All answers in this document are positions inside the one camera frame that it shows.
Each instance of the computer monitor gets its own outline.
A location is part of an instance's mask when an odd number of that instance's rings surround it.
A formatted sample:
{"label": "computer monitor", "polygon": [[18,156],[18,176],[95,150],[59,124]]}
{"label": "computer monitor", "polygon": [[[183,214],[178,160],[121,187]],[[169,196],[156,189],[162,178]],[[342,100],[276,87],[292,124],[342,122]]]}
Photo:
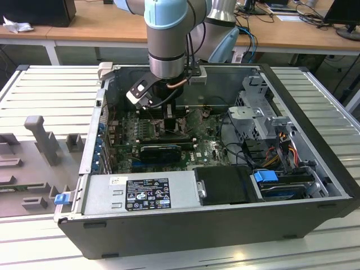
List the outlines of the computer monitor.
{"label": "computer monitor", "polygon": [[349,25],[344,29],[336,30],[336,33],[352,41],[360,41],[360,33],[356,32],[356,26],[360,25],[360,0],[334,0],[324,23]]}

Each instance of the white sticker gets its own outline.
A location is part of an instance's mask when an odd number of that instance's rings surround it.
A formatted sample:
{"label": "white sticker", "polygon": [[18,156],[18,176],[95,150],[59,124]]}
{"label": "white sticker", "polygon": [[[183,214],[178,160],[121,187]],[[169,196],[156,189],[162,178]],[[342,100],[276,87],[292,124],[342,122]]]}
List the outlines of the white sticker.
{"label": "white sticker", "polygon": [[5,193],[5,192],[15,192],[16,190],[14,190],[13,188],[4,188],[3,190],[0,190],[0,193]]}
{"label": "white sticker", "polygon": [[110,177],[110,185],[124,185],[128,180],[127,176]]}

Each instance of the desk leg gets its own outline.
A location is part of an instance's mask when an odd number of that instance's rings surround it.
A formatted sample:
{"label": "desk leg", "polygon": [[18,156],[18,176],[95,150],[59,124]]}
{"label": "desk leg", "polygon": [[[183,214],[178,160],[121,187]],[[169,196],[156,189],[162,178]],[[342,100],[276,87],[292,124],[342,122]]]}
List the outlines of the desk leg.
{"label": "desk leg", "polygon": [[59,58],[57,57],[56,50],[55,50],[55,42],[53,40],[48,40],[44,45],[47,51],[47,55],[49,56],[51,65],[59,66],[61,65]]}
{"label": "desk leg", "polygon": [[101,54],[100,54],[100,48],[99,47],[95,47],[95,55],[96,55],[96,60],[97,61],[101,61]]}
{"label": "desk leg", "polygon": [[360,104],[360,89],[359,91],[355,94],[355,96],[349,101],[349,103],[347,104],[347,106],[345,107],[345,109],[349,112],[352,113],[357,106]]}

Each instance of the light blue robot joint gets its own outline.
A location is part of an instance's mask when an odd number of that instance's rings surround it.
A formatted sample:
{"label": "light blue robot joint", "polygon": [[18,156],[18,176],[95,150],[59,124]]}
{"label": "light blue robot joint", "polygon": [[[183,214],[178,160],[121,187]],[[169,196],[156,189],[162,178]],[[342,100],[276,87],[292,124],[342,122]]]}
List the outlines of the light blue robot joint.
{"label": "light blue robot joint", "polygon": [[209,57],[209,63],[224,63],[228,57],[232,49],[234,48],[237,37],[239,36],[238,28],[233,28],[218,44],[216,49]]}
{"label": "light blue robot joint", "polygon": [[157,30],[170,29],[186,17],[186,0],[145,0],[146,24]]}

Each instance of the yellow wire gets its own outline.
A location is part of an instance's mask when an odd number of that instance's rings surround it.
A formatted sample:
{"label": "yellow wire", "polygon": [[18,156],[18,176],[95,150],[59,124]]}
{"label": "yellow wire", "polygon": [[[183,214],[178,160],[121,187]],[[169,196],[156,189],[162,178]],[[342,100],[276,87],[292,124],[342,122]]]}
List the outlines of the yellow wire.
{"label": "yellow wire", "polygon": [[275,157],[273,157],[273,159],[271,159],[271,160],[269,160],[268,162],[266,162],[266,163],[263,165],[263,167],[267,167],[267,166],[271,165],[271,164],[274,163],[278,158],[279,158],[278,155],[275,156]]}

